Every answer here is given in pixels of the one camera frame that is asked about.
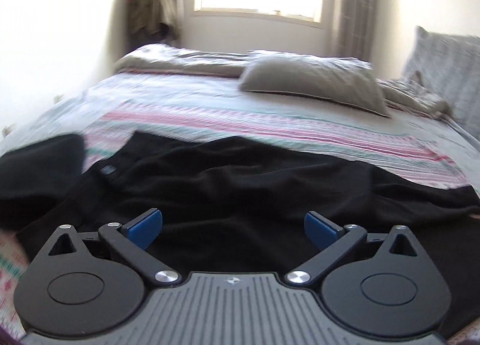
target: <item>folded blanket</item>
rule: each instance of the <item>folded blanket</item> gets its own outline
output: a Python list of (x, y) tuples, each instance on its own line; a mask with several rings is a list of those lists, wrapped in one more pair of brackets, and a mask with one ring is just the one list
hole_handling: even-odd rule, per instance
[(152, 44), (120, 58), (115, 64), (115, 70), (239, 78), (249, 61), (246, 54), (210, 53)]
[(416, 115), (440, 119), (452, 115), (448, 102), (416, 81), (379, 80), (387, 105)]
[(80, 135), (47, 139), (0, 157), (0, 228), (19, 230), (60, 203), (82, 174)]

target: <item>grey ribbed surface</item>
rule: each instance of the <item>grey ribbed surface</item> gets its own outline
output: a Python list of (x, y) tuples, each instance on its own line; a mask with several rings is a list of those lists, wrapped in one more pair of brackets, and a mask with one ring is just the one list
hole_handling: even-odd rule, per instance
[[(153, 292), (123, 327), (91, 339), (64, 341), (29, 335), (28, 345), (356, 345), (378, 344), (331, 322), (309, 291), (287, 288), (274, 275), (194, 273), (183, 286)], [(409, 343), (443, 342), (429, 335)]]

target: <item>logo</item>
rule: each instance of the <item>logo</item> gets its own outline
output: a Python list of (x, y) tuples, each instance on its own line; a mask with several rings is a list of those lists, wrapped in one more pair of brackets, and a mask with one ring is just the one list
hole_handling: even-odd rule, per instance
[(236, 285), (236, 283), (241, 282), (241, 280), (238, 277), (229, 277), (227, 280), (225, 280), (227, 283)]
[(100, 169), (100, 171), (104, 175), (111, 175), (116, 170), (117, 170), (117, 168), (115, 168), (113, 165), (107, 165), (107, 166), (104, 166), (102, 169)]

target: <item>triangular cutout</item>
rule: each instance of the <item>triangular cutout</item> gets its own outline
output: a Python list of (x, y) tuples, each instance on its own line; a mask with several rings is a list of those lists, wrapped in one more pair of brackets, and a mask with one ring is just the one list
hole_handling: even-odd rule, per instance
[(417, 253), (413, 246), (410, 244), (409, 239), (403, 234), (397, 234), (395, 241), (390, 248), (390, 253), (403, 254), (404, 256), (416, 256)]
[(74, 245), (72, 244), (69, 235), (62, 234), (60, 238), (58, 238), (57, 242), (55, 242), (55, 245), (50, 251), (49, 256), (58, 256), (59, 254), (74, 253), (76, 251), (77, 249), (75, 249)]

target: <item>grey pillow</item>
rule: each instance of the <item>grey pillow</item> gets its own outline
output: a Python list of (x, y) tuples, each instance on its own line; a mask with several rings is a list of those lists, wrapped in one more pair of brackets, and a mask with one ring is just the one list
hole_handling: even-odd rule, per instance
[(417, 79), (445, 99), (454, 120), (480, 139), (480, 38), (429, 33), (421, 27), (402, 80)]
[(315, 97), (390, 116), (371, 64), (355, 58), (320, 58), (254, 51), (240, 89)]

